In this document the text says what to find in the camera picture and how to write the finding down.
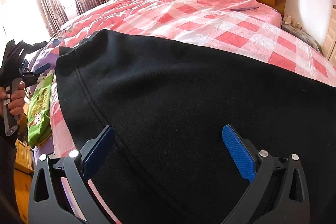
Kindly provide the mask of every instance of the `black sleeve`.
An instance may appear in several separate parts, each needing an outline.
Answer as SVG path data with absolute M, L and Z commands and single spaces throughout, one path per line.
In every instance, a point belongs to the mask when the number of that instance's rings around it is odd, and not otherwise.
M 15 142 L 5 136 L 5 126 L 0 117 L 0 224 L 23 224 L 18 214 L 14 187 L 14 164 L 16 156 Z

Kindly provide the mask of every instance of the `hand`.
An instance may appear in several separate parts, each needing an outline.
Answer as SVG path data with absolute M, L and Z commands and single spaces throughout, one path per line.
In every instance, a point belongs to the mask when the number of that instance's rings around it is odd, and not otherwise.
M 7 107 L 10 109 L 10 113 L 13 116 L 19 115 L 19 119 L 17 120 L 18 122 L 22 119 L 23 116 L 23 106 L 25 105 L 24 97 L 26 95 L 25 87 L 25 83 L 21 82 L 19 84 L 19 89 L 12 93 L 10 97 L 12 101 L 7 105 Z M 2 86 L 0 86 L 0 98 L 2 100 L 7 99 L 7 93 Z M 0 104 L 0 116 L 3 117 L 2 102 Z

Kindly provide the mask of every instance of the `blue gripper pad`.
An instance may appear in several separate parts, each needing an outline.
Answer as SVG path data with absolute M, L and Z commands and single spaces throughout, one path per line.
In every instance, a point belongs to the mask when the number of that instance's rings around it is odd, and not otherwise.
M 222 138 L 241 176 L 252 183 L 256 175 L 255 162 L 230 125 L 223 127 Z

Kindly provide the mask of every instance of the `green towel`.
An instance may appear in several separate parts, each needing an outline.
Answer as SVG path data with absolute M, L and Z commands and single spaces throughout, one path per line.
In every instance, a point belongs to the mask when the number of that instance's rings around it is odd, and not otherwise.
M 35 147 L 51 135 L 50 95 L 53 82 L 53 70 L 38 82 L 28 111 L 28 142 Z

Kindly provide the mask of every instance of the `bed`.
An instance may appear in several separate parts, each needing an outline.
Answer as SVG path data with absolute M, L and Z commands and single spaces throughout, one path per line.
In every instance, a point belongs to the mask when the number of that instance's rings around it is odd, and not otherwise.
M 313 48 L 281 30 L 286 0 L 111 0 L 62 26 L 30 63 L 55 68 L 59 47 L 75 47 L 95 31 L 112 29 L 213 47 L 270 63 L 327 85 L 336 86 L 335 68 Z M 57 81 L 51 88 L 52 139 L 35 149 L 35 158 L 52 146 L 55 155 L 75 148 L 58 102 Z M 94 185 L 90 182 L 99 197 Z M 113 216 L 100 199 L 106 210 Z M 79 216 L 80 211 L 73 203 Z

